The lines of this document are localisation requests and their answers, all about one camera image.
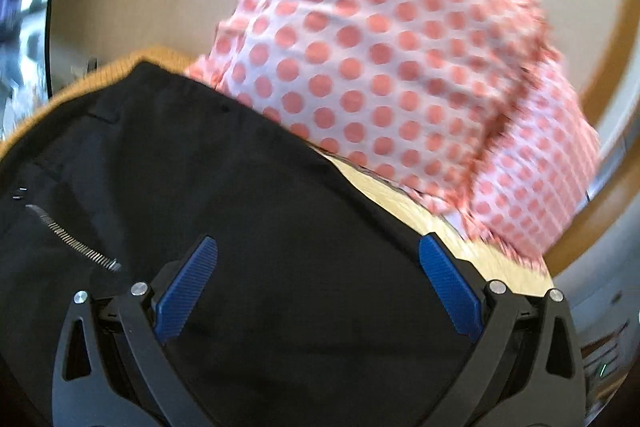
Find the black pants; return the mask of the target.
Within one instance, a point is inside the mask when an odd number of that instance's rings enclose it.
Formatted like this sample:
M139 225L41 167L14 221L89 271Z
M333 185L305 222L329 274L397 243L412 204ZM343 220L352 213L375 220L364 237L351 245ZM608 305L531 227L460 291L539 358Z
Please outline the black pants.
M472 355L421 236L273 121L142 63L1 161L1 421L47 426L76 291L216 269L168 360L221 426L416 426Z

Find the yellow patterned bed sheet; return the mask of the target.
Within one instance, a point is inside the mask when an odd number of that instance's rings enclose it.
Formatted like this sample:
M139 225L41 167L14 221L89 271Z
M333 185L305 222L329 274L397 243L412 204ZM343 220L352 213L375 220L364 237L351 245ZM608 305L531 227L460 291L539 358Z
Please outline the yellow patterned bed sheet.
M462 239L373 176L175 73L168 51L73 84L1 143L1 270L98 293L152 277L202 236L224 278L299 295L409 283L436 233L514 291L547 274Z

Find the right pink polka-dot pillow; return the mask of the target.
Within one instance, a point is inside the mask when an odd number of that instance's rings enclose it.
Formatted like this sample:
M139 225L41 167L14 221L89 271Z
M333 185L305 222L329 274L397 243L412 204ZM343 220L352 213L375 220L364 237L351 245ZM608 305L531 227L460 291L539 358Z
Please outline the right pink polka-dot pillow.
M562 55L542 50L474 165L460 208L465 235L542 269L586 196L599 150Z

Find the pink polka-dot pillow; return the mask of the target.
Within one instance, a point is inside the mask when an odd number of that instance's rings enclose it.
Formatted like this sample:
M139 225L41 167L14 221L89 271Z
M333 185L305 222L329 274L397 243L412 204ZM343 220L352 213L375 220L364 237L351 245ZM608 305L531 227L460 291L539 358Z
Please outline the pink polka-dot pillow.
M460 208L465 235L542 269L586 196L599 150L562 55L542 50L474 165Z
M552 54L534 0L238 0L186 75L446 212Z

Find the left pink polka-dot pillow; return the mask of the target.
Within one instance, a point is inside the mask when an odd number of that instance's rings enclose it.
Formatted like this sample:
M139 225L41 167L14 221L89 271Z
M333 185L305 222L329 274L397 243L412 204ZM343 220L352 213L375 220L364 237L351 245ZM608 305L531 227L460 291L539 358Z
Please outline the left pink polka-dot pillow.
M534 0L238 0L186 75L446 212L552 54Z

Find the black flat-screen television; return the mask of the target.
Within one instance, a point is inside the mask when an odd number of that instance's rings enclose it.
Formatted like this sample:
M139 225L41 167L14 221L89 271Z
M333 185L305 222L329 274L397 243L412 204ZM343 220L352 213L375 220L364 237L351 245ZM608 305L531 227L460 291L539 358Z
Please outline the black flat-screen television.
M1 0L1 138L52 95L51 0Z

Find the wooden door frame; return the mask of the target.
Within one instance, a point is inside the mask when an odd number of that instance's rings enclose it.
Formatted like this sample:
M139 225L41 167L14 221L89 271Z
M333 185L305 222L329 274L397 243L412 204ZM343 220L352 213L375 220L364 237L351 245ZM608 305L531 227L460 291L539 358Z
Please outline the wooden door frame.
M557 277L622 217L639 194L639 0L622 0L582 105L601 132L600 170L577 217L546 256Z

